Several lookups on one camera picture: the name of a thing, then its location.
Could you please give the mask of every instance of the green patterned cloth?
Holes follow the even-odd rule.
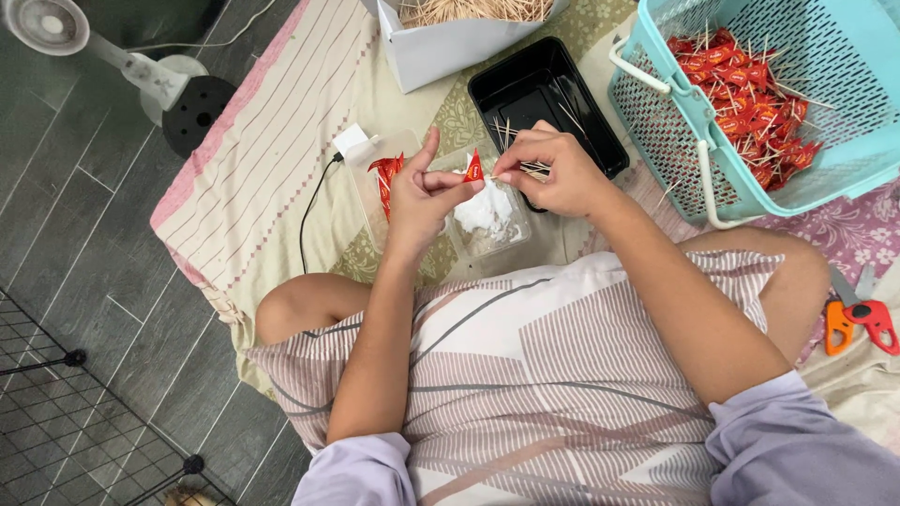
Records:
[[[493,58],[460,72],[453,89],[432,121],[441,130],[441,145],[437,155],[440,157],[488,138],[484,123],[469,98],[467,88],[472,76],[525,46],[551,35],[561,39],[572,58],[579,61],[603,35],[623,22],[635,8],[636,3],[632,0],[571,0],[569,8],[536,32]],[[362,229],[329,272],[371,283],[380,259],[372,247],[368,232]],[[418,272],[418,285],[441,283],[458,259],[450,239],[446,235],[438,238],[422,262]]]

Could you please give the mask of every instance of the metal wire fence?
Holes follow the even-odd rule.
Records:
[[[0,505],[235,506],[0,289]]]

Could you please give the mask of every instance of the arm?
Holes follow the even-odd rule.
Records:
[[[388,243],[363,326],[340,378],[328,420],[329,444],[340,439],[400,432],[410,374],[413,283],[419,263],[459,203],[484,187],[464,176],[427,173],[440,141],[437,129],[425,147],[391,181]]]
[[[546,183],[521,161],[552,166]],[[494,174],[536,204],[586,218],[618,254],[665,347],[705,403],[785,374],[790,364],[669,240],[643,209],[598,170],[569,134],[539,122],[521,131]]]

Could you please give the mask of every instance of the scissors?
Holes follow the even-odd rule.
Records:
[[[897,340],[887,306],[871,300],[875,268],[871,265],[863,267],[856,290],[837,267],[832,265],[831,269],[832,286],[841,299],[828,303],[825,309],[825,353],[829,357],[841,353],[853,340],[853,325],[859,324],[865,327],[868,338],[875,346],[890,355],[900,355],[900,341]],[[842,337],[838,344],[832,343],[835,332]],[[883,333],[890,339],[889,344],[882,339]]]

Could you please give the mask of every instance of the white cardboard box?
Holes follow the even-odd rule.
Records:
[[[377,7],[388,65],[404,94],[492,57],[545,23],[463,19],[406,30],[396,11],[400,0],[361,1],[370,12]],[[550,17],[568,5],[554,0]]]

